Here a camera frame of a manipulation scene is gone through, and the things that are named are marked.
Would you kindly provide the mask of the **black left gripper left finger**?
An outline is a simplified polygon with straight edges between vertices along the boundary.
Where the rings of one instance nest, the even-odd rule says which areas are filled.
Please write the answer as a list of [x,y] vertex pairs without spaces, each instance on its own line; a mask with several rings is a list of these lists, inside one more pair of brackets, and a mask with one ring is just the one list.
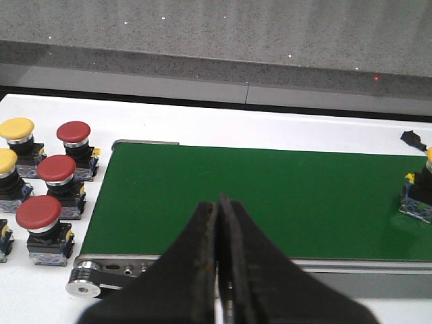
[[79,323],[213,323],[216,206],[200,202],[167,251]]

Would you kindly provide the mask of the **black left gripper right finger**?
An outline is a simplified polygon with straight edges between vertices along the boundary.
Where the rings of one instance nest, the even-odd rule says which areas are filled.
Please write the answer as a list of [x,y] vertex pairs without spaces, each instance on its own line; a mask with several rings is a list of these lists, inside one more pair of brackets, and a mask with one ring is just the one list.
[[234,323],[377,323],[365,306],[294,264],[238,200],[221,195],[219,289]]

